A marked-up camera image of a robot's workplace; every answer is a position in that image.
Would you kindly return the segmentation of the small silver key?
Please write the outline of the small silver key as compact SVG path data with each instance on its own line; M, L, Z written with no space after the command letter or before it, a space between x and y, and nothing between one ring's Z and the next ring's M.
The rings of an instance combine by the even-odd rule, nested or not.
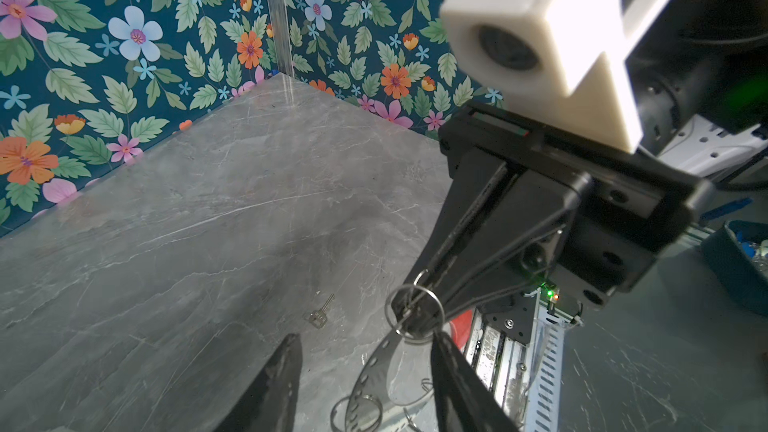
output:
M306 317L306 320L313 327L317 329L322 329L328 321L327 313L334 299L335 299L335 295L331 294L320 308L309 313L309 315Z

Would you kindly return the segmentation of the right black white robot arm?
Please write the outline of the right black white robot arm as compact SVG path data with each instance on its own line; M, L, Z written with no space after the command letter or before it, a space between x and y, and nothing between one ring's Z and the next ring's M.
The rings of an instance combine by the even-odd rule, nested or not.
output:
M767 0L444 0L459 67L500 90L439 133L452 180L388 321L412 341L553 284L629 292L713 190L660 152L697 114L767 117Z

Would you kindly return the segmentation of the large keyring with red grip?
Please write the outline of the large keyring with red grip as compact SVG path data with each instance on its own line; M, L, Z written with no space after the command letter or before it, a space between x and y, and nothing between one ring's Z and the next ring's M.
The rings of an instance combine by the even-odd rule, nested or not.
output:
M415 417L432 401L434 386L426 348L432 339L417 339L391 330L364 360L352 391L338 400L330 412L333 431L416 431ZM398 360L414 357L416 396L396 399L391 388L397 382Z

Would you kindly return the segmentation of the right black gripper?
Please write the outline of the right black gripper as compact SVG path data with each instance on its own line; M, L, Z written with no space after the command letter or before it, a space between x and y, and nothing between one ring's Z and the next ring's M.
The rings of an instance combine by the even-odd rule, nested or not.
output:
M439 130L452 180L392 311L427 336L475 306L552 282L601 306L688 228L713 184L470 102Z

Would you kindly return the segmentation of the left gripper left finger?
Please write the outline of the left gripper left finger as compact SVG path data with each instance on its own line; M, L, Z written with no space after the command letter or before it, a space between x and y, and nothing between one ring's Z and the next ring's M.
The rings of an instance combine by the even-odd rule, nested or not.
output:
M291 432L303 354L300 335L285 336L215 432Z

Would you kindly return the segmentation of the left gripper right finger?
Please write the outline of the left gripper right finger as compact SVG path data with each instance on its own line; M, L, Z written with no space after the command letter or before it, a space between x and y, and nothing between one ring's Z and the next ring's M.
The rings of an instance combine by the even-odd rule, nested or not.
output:
M430 364L440 432L519 431L447 333L433 336Z

